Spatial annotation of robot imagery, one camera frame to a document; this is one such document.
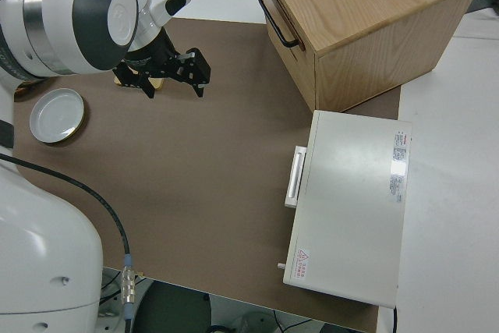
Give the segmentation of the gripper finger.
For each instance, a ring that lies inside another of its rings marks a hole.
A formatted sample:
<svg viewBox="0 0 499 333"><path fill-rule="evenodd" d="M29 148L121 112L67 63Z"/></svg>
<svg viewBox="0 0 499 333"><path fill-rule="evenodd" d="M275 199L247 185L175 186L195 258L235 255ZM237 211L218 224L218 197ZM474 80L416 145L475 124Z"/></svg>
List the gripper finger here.
<svg viewBox="0 0 499 333"><path fill-rule="evenodd" d="M124 62L120 62L112 72L120 86L141 89L148 98L154 98L156 89L147 74L133 72Z"/></svg>
<svg viewBox="0 0 499 333"><path fill-rule="evenodd" d="M210 83L211 67L198 48L186 52L183 68L185 82L194 89L197 97L203 97L204 88Z"/></svg>

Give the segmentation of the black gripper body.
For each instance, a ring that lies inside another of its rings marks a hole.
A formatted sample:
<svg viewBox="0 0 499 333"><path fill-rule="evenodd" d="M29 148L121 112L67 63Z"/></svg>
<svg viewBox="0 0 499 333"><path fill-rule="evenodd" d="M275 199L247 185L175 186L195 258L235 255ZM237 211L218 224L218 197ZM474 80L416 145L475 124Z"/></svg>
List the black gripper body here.
<svg viewBox="0 0 499 333"><path fill-rule="evenodd" d="M149 44L135 51L129 51L124 63L139 73L153 78L172 78L179 82L190 82L193 74L184 70L181 55L175 49L166 32L160 32Z"/></svg>

